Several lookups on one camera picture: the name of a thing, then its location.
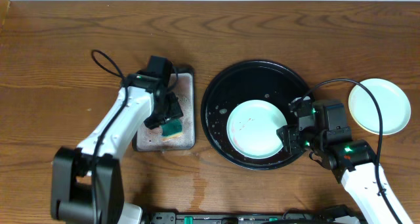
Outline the green plate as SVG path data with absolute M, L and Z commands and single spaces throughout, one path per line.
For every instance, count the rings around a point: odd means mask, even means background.
M 411 118 L 411 105 L 406 94 L 396 84 L 385 79 L 371 78 L 361 82 L 369 89 L 379 105 L 383 134 L 395 134 L 405 126 Z M 361 121 L 371 133 L 379 133 L 379 117 L 371 97 L 359 85 L 353 87 L 348 97 L 348 107 L 354 107 Z
M 243 102 L 230 113 L 226 132 L 231 145 L 240 154 L 252 159 L 265 159 L 284 146 L 276 131 L 287 125 L 283 113 L 262 100 Z

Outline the green yellow sponge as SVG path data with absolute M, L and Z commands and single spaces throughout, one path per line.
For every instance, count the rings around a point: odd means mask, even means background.
M 161 126 L 162 140 L 168 141 L 183 134 L 182 122 L 179 119 L 171 120 Z

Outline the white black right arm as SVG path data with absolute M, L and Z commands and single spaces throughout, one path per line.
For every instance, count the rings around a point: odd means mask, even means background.
M 368 223 L 411 223 L 383 168 L 375 164 L 378 155 L 365 140 L 352 138 L 343 103 L 305 97 L 293 100 L 289 109 L 297 123 L 276 132 L 287 153 L 307 151 L 311 160 L 332 171 Z

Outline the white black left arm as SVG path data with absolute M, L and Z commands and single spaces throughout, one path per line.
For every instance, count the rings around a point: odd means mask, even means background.
M 142 208 L 127 203 L 120 161 L 142 125 L 155 129 L 182 117 L 169 78 L 131 74 L 114 105 L 75 149 L 52 161 L 51 216 L 65 223 L 140 223 Z

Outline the yellow plate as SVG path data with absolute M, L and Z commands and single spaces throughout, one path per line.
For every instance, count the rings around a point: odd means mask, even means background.
M 361 117 L 358 115 L 356 109 L 351 106 L 349 106 L 348 109 L 349 109 L 350 117 L 352 118 L 353 124 L 359 127 L 360 129 L 363 129 L 364 131 L 371 133 L 371 131 L 366 126 L 363 125 L 361 121 Z

